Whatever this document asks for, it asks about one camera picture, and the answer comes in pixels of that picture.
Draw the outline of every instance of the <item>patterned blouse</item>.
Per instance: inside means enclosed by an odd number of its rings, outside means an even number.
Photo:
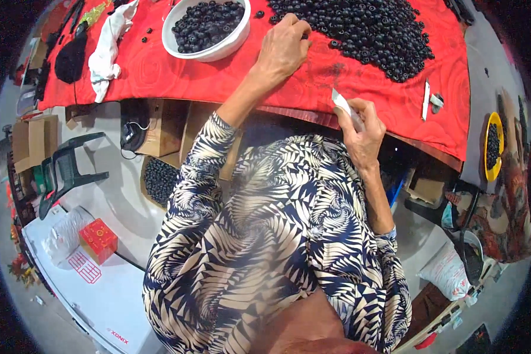
[[[216,113],[181,166],[144,278],[172,353],[247,353],[280,310],[321,287],[347,338],[389,353],[411,322],[395,228],[375,235],[346,147],[319,135],[248,148],[223,204],[235,129]]]

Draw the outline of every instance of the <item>knife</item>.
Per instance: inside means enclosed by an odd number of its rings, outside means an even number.
[[[431,93],[431,86],[429,85],[429,79],[425,81],[425,98],[423,100],[423,121],[427,120],[427,110],[429,109],[429,95]]]
[[[356,113],[355,110],[350,108],[350,105],[348,105],[348,102],[346,102],[346,99],[340,95],[335,89],[332,89],[332,102],[334,102],[335,105],[342,108],[348,115],[352,118],[352,125],[354,125],[354,129],[357,132],[365,131],[366,127],[364,126],[364,122]]]

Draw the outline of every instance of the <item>red gift box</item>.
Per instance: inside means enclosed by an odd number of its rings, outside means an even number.
[[[118,237],[101,219],[96,219],[78,233],[81,246],[98,265],[118,249]]]

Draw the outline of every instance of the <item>sleeve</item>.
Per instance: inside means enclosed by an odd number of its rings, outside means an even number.
[[[214,112],[195,138],[149,254],[144,294],[177,275],[222,209],[219,170],[226,163],[235,133]]]
[[[386,310],[382,348],[384,353],[393,350],[411,324],[411,296],[403,273],[403,266],[396,256],[396,228],[383,235],[376,235],[378,258],[382,266],[383,286],[386,290]]]

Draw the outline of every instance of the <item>person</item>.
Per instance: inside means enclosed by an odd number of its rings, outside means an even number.
[[[143,301],[173,353],[389,353],[411,322],[395,225],[379,175],[386,131],[374,104],[335,109],[344,143],[305,135],[241,154],[223,203],[219,169],[235,133],[305,61],[311,27],[286,15],[212,113],[181,166],[150,252]]]

